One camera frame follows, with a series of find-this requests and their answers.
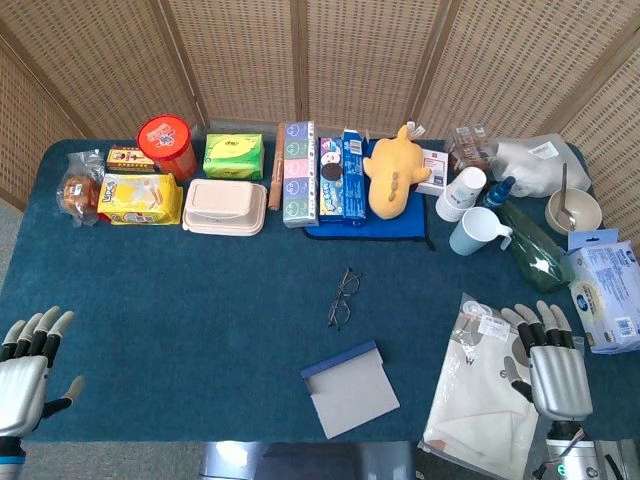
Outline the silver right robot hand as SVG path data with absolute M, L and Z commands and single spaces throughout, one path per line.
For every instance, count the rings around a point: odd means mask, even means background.
M 535 310 L 517 304 L 502 309 L 501 315 L 517 330 L 529 368 L 525 381 L 513 358 L 504 359 L 511 387 L 552 421 L 577 422 L 589 417 L 593 403 L 585 362 L 562 309 L 539 300 Z

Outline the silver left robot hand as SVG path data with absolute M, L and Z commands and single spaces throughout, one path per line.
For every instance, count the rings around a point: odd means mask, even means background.
M 73 405 L 85 387 L 76 377 L 67 391 L 47 399 L 48 382 L 65 331 L 75 313 L 53 306 L 15 322 L 1 343 L 1 437 L 23 438 L 40 421 Z

